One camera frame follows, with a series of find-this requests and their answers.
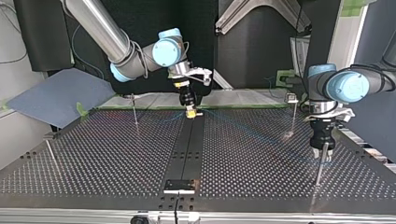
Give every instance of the metal post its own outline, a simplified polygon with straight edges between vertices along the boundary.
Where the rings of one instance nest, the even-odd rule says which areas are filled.
[[[316,183],[317,187],[320,186],[320,179],[321,179],[321,175],[323,172],[324,162],[326,161],[326,158],[327,158],[327,150],[328,149],[329,149],[329,143],[325,143],[323,145],[322,157],[320,160],[320,165],[319,165],[319,170],[318,170],[317,183]]]
[[[51,157],[53,160],[56,160],[55,155],[53,154],[53,151],[52,151],[52,147],[51,147],[51,145],[50,145],[50,140],[46,139],[46,144],[47,144],[47,148],[49,149],[50,157]]]

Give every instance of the robot end effector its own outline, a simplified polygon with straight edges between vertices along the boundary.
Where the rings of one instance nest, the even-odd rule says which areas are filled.
[[[169,77],[180,92],[180,102],[187,108],[187,117],[195,118],[196,100],[189,79],[208,86],[212,72],[191,68],[180,31],[171,29],[159,33],[160,40],[140,48],[131,41],[106,11],[100,0],[61,0],[66,14],[74,17],[95,40],[111,61],[110,69],[116,80],[126,82],[168,67]]]
[[[314,130],[310,145],[315,156],[328,145],[331,159],[335,141],[332,129],[337,120],[348,122],[355,117],[352,109],[343,104],[358,102],[369,94],[396,89],[396,32],[379,63],[352,64],[336,71],[334,64],[312,66],[309,69],[310,115],[306,120]]]

